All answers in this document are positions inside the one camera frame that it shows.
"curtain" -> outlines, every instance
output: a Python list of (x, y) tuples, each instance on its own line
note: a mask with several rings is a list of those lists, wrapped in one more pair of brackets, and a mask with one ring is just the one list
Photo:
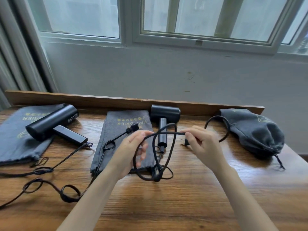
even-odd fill
[(58, 92), (27, 0), (0, 0), (0, 110), (8, 89)]

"wood grain surface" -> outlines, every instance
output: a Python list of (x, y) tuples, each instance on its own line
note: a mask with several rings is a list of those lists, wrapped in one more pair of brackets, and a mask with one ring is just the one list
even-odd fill
[[(1, 112), (0, 122), (14, 110)], [(90, 165), (106, 110), (79, 112), (80, 117), (69, 128), (88, 137), (94, 145), (92, 150), (83, 149), (76, 153), (53, 173), (41, 176), (59, 188), (72, 184), (84, 190), (91, 179)], [(193, 124), (203, 127), (206, 120), (206, 117), (181, 116), (178, 128)], [(225, 133), (219, 122), (211, 122), (208, 128), (220, 136)], [(183, 138), (177, 137), (169, 163), (174, 178), (155, 183), (143, 181), (137, 175), (126, 176), (116, 184), (95, 230), (240, 230), (215, 176), (188, 147), (180, 144)], [(237, 170), (280, 231), (308, 230), (308, 164), (300, 156), (285, 146), (279, 157), (286, 171), (279, 171), (276, 159), (255, 159), (232, 135), (221, 146), (229, 164)], [(46, 166), (54, 166), (74, 149), (72, 144), (56, 138), (44, 154), (50, 158)], [(0, 170), (9, 173), (30, 171), (29, 165), (1, 167)], [(26, 182), (36, 177), (0, 178), (0, 203), (15, 197)], [(45, 184), (37, 192), (24, 194), (0, 210), (0, 230), (56, 230), (74, 206), (75, 203), (63, 202), (59, 194)]]
[(48, 105), (68, 103), (76, 108), (116, 108), (116, 109), (146, 109), (152, 104), (174, 106), (181, 109), (182, 115), (214, 116), (220, 109), (245, 108), (253, 113), (261, 114), (263, 106), (224, 105), (210, 103), (195, 103), (184, 101), (132, 99), (109, 96), (73, 95), (34, 91), (6, 91), (6, 97), (13, 105)]

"gray fabric bag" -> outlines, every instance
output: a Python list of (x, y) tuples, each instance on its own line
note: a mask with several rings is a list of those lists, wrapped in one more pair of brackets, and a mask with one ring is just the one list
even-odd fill
[[(102, 148), (105, 143), (125, 132), (126, 129), (129, 128), (133, 123), (138, 123), (139, 129), (153, 131), (149, 112), (147, 110), (109, 111), (107, 113), (103, 124), (102, 133), (91, 164), (90, 171), (92, 174), (95, 173), (96, 168), (98, 167), (98, 164), (101, 160), (103, 154)], [(110, 161), (113, 154), (125, 137), (127, 137), (127, 135), (124, 135), (115, 141), (116, 146), (114, 149), (105, 151), (99, 172), (102, 172), (106, 167), (107, 163)], [(155, 165), (153, 150), (151, 148), (152, 140), (153, 137), (150, 137), (146, 140), (149, 144), (149, 147), (147, 149), (147, 156), (142, 161), (140, 169), (147, 169)]]
[(267, 117), (254, 114), (247, 109), (221, 109), (231, 131), (237, 134), (241, 145), (258, 159), (275, 156), (280, 163), (279, 154), (285, 143), (285, 136), (275, 122)]
[(0, 165), (39, 160), (53, 137), (39, 142), (28, 134), (25, 127), (63, 106), (64, 104), (23, 107), (5, 120), (0, 125)]

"person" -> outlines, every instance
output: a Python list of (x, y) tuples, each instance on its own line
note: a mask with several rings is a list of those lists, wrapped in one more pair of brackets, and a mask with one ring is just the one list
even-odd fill
[[(264, 210), (256, 202), (245, 187), (234, 168), (227, 163), (217, 136), (214, 132), (193, 126), (183, 129), (194, 154), (216, 176), (242, 230), (278, 230)], [(132, 159), (136, 148), (151, 131), (136, 131), (126, 137), (114, 153), (106, 168), (98, 175), (84, 196), (72, 209), (57, 229), (61, 230), (93, 230), (106, 202), (119, 179), (126, 176), (132, 168)], [(146, 157), (146, 141), (138, 151), (140, 160)]]

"hand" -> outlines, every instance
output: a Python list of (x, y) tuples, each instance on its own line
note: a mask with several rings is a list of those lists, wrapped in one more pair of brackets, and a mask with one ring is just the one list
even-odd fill
[(181, 130), (199, 160), (214, 173), (228, 165), (216, 134), (199, 126)]
[[(148, 136), (150, 134), (153, 134), (153, 132), (139, 130), (123, 139), (122, 143), (115, 151), (109, 162), (109, 164), (113, 164), (121, 172), (119, 179), (125, 177), (132, 169), (133, 157), (135, 155), (135, 151), (138, 145), (143, 141), (145, 136)], [(140, 155), (140, 160), (136, 162), (137, 168), (141, 166), (141, 161), (143, 161), (147, 156), (148, 143), (144, 141), (141, 146), (142, 148), (140, 148), (137, 152), (137, 155)]]

